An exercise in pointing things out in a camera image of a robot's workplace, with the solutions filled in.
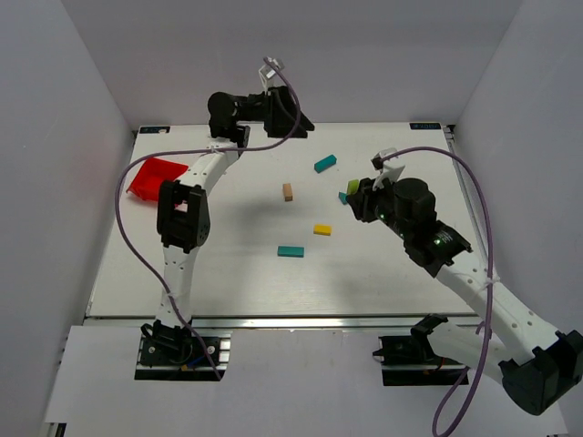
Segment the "red plastic bin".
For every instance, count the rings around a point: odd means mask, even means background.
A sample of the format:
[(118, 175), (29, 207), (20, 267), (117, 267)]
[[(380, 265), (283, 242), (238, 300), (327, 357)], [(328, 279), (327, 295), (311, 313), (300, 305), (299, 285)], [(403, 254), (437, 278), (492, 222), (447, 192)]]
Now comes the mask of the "red plastic bin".
[(150, 202), (159, 201), (159, 189), (164, 181), (174, 181), (183, 175), (189, 166), (161, 158), (148, 158), (130, 182), (127, 192)]

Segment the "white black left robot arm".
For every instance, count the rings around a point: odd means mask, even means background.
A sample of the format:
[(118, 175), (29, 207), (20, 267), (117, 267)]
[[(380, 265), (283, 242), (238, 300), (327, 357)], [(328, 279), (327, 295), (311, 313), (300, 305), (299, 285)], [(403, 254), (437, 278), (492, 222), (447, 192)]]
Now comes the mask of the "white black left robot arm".
[(247, 148), (251, 128), (246, 124), (261, 122), (269, 138), (306, 138), (314, 130), (289, 86), (271, 86), (246, 97), (216, 92), (208, 110), (210, 144), (205, 152), (178, 179), (166, 180), (159, 188), (157, 232), (164, 285), (156, 321), (170, 328), (190, 321), (194, 264), (210, 234), (209, 195)]

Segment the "small teal wood block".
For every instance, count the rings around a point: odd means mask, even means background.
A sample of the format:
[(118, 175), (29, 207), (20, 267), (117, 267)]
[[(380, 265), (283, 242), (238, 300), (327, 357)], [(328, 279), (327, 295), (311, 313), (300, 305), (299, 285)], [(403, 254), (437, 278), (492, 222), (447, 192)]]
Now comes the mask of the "small teal wood block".
[(343, 205), (347, 205), (348, 204), (347, 195), (344, 192), (339, 192), (338, 193), (338, 198), (339, 198), (339, 200), (341, 201), (341, 203)]

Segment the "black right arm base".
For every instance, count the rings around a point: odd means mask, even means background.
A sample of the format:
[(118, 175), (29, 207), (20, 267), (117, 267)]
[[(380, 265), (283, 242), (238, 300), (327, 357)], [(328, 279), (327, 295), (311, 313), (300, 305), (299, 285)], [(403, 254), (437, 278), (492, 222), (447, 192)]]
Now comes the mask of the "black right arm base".
[(379, 348), (372, 356), (381, 365), (385, 387), (452, 386), (460, 376), (462, 384), (468, 384), (465, 366), (436, 355), (429, 345), (429, 335), (447, 321), (446, 316), (430, 314), (408, 335), (379, 338)]

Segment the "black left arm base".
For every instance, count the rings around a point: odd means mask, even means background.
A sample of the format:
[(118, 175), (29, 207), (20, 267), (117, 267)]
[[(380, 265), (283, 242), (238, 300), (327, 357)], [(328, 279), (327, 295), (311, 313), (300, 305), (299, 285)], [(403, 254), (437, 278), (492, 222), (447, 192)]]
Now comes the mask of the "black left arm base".
[(170, 328), (159, 320), (140, 327), (134, 373), (136, 381), (218, 382), (227, 368), (230, 341), (202, 337), (203, 343), (184, 327)]

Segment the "lime green wood block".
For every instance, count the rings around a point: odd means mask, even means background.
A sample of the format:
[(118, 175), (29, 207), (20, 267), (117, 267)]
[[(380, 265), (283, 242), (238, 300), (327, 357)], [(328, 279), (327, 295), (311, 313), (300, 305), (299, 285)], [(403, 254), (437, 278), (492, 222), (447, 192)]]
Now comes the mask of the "lime green wood block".
[(358, 179), (350, 180), (347, 184), (346, 194), (353, 195), (358, 191), (360, 181)]

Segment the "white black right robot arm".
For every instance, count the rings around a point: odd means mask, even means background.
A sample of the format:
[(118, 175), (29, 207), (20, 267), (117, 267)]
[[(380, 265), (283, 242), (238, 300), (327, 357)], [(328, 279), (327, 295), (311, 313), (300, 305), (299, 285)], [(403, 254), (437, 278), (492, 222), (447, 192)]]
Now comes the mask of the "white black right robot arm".
[(352, 181), (347, 203), (364, 223), (380, 221), (432, 278), (459, 296), (495, 335), (484, 372), (523, 411), (540, 415), (582, 380), (582, 336), (541, 319), (487, 267), (470, 243), (438, 219), (435, 196), (418, 178)]

